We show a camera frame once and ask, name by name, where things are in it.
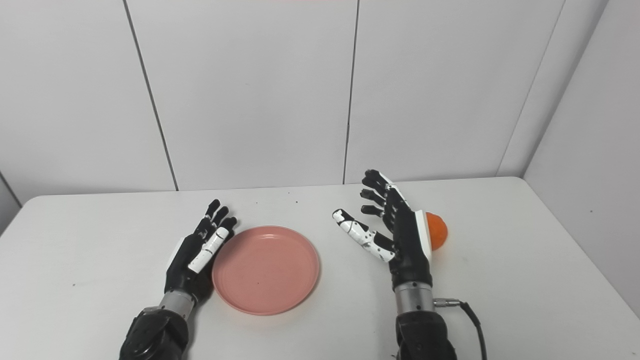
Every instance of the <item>black cable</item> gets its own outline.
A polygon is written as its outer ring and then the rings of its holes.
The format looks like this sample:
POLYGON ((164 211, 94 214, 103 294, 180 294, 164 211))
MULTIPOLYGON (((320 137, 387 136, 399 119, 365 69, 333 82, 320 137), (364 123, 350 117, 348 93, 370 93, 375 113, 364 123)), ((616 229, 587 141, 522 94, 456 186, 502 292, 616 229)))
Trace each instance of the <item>black cable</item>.
POLYGON ((467 313, 471 322, 474 323, 476 329, 478 330, 478 340, 480 341, 480 353, 482 354, 482 360, 486 360, 486 345, 484 344, 484 334, 482 333, 482 327, 480 327, 480 319, 476 316, 473 310, 467 302, 463 302, 460 304, 462 310, 467 313))

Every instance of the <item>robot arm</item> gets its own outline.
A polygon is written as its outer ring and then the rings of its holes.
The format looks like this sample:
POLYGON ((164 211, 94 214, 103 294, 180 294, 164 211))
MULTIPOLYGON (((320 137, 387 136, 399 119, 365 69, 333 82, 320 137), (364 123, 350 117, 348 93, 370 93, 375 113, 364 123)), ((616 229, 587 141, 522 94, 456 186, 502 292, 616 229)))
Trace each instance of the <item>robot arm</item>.
POLYGON ((233 235, 234 217, 213 200, 193 234, 185 237, 166 271, 164 297, 132 322, 120 360, 180 360, 189 343, 187 319, 213 290, 213 259, 233 235))
POLYGON ((398 316, 396 337, 398 360, 455 360, 447 339, 447 326, 435 312, 429 272, 431 243, 426 217, 413 211, 397 186, 377 170, 367 170, 362 183, 371 188, 360 195, 377 205, 364 205, 361 212, 382 218, 393 240, 369 230, 343 209, 333 219, 365 250, 389 265, 398 316))

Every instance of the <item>cable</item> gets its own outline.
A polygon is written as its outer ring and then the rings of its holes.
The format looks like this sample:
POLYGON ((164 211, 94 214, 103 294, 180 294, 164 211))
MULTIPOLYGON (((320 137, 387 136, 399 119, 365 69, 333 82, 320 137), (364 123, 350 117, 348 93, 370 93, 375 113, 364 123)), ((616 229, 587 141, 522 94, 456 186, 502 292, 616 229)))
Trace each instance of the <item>cable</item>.
POLYGON ((468 302, 462 302, 458 299, 451 298, 435 298, 433 299, 433 305, 435 307, 456 307, 460 306, 462 310, 469 316, 471 322, 474 323, 476 330, 478 331, 478 340, 480 341, 480 353, 482 354, 482 360, 486 360, 486 345, 484 344, 484 334, 482 327, 480 327, 480 319, 476 316, 468 302))
POLYGON ((467 315, 471 319, 471 322, 474 323, 476 329, 478 330, 478 340, 480 341, 480 353, 482 354, 482 360, 486 360, 486 345, 484 344, 484 334, 482 333, 482 327, 480 327, 480 319, 478 319, 474 311, 471 310, 471 307, 469 306, 468 302, 462 302, 460 304, 460 307, 462 308, 462 310, 465 311, 465 313, 467 313, 467 315))

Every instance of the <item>white table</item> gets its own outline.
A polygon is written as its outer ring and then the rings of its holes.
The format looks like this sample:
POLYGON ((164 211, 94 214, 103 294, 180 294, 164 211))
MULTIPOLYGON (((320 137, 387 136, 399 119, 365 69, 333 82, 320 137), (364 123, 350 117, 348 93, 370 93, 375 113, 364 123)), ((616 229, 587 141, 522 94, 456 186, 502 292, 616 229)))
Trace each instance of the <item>white table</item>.
MULTIPOLYGON (((447 222, 449 239, 431 269, 434 294, 472 305, 490 359, 640 359, 640 320, 525 182, 399 185, 414 208, 447 222)), ((189 360, 390 360, 396 308, 387 266, 331 218, 336 208, 358 214, 360 188, 35 198, 0 238, 2 358, 117 358, 133 317, 162 297, 176 241, 217 197, 240 230, 276 224, 304 234, 321 276, 306 301, 281 315, 246 315, 214 294, 196 314, 189 360)), ((383 229, 377 218, 360 218, 383 229)), ((438 311, 458 358, 479 359, 463 311, 438 311)))

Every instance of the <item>black fingertip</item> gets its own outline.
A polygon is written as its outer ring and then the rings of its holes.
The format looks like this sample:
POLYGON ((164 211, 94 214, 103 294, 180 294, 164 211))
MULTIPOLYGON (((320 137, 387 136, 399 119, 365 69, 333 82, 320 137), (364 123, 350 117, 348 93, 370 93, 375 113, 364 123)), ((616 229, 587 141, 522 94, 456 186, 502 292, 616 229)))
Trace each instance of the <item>black fingertip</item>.
POLYGON ((368 188, 376 190, 376 192, 380 195, 384 195, 386 191, 384 186, 380 186, 380 184, 378 184, 376 181, 373 181, 372 179, 369 179, 368 177, 362 179, 362 184, 368 188))
POLYGON ((360 211, 366 215, 376 215, 377 217, 381 217, 383 214, 383 210, 373 206, 373 205, 363 205, 360 208, 360 211))
POLYGON ((237 223, 238 223, 238 219, 236 219, 235 217, 230 217, 222 220, 222 224, 220 224, 220 227, 224 227, 227 230, 231 230, 234 228, 234 226, 236 226, 237 223))
POLYGON ((374 168, 367 169, 367 170, 364 172, 364 176, 377 177, 377 176, 379 176, 379 175, 380 175, 380 172, 379 172, 379 171, 377 171, 377 170, 376 170, 376 169, 374 169, 374 168))
POLYGON ((220 222, 222 221, 223 218, 225 218, 225 216, 227 216, 229 214, 229 208, 226 206, 223 206, 222 208, 220 208, 220 210, 218 210, 218 212, 216 213, 216 216, 211 219, 211 223, 214 224, 215 226, 220 225, 220 222))
POLYGON ((216 210, 220 207, 220 200, 218 199, 214 199, 210 204, 209 207, 207 208, 207 214, 209 216, 209 218, 211 218, 213 216, 213 213, 216 212, 216 210))
POLYGON ((373 200, 376 204, 380 206, 385 205, 385 199, 383 199, 381 196, 376 194, 373 190, 362 189, 362 191, 360 192, 360 196, 367 200, 373 200))

